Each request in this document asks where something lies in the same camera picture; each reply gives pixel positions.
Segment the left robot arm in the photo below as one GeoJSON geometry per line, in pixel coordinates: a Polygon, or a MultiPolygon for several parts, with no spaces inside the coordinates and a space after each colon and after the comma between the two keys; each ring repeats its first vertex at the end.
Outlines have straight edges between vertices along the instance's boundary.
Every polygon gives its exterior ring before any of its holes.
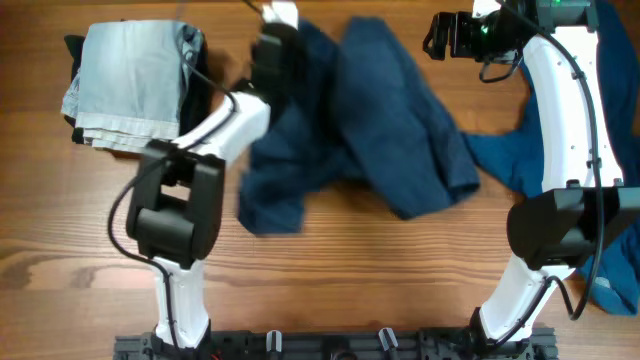
{"type": "Polygon", "coordinates": [[[226,169],[277,121],[304,57],[297,26],[264,23],[252,47],[250,79],[189,133],[145,146],[126,186],[132,195],[126,232],[138,245],[133,259],[149,265],[156,281],[159,319],[146,356],[208,357],[204,261],[221,228],[226,169]]]}

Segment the dark navy shorts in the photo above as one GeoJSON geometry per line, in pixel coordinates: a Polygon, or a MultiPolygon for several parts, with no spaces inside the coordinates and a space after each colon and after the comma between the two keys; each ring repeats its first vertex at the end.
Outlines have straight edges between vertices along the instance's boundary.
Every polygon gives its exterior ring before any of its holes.
{"type": "Polygon", "coordinates": [[[453,117],[390,27],[350,19],[339,41],[300,24],[306,76],[251,148],[237,218],[257,236],[301,230],[305,197],[363,184],[398,218],[452,207],[479,188],[453,117]]]}

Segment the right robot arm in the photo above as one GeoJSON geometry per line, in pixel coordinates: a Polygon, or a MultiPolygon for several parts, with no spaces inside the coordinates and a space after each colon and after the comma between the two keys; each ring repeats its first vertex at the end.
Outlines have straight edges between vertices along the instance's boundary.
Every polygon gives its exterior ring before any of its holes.
{"type": "Polygon", "coordinates": [[[624,183],[610,146],[598,28],[592,1],[477,1],[469,12],[436,14],[424,38],[435,60],[526,66],[537,98],[542,191],[508,213],[511,258],[469,326],[478,354],[521,349],[575,269],[588,266],[593,287],[606,247],[639,215],[639,191],[624,183]]]}

